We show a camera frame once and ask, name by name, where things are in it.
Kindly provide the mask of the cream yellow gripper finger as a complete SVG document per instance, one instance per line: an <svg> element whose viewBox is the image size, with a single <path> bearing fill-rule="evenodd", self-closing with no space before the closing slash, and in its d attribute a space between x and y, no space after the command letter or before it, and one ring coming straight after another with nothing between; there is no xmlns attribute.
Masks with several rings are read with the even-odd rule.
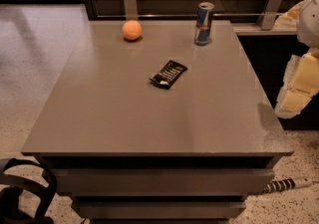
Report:
<svg viewBox="0 0 319 224"><path fill-rule="evenodd" d="M288 61L283 86L279 91L275 113L280 118L293 118L319 93L319 50L310 48L302 57Z"/></svg>

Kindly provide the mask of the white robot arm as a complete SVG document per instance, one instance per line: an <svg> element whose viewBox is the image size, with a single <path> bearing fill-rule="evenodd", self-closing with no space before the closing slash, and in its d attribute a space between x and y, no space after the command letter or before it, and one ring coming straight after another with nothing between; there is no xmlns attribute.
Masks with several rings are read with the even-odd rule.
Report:
<svg viewBox="0 0 319 224"><path fill-rule="evenodd" d="M280 118L299 115L319 93L319 0L303 0L296 18L297 40L309 50L288 61L275 106Z"/></svg>

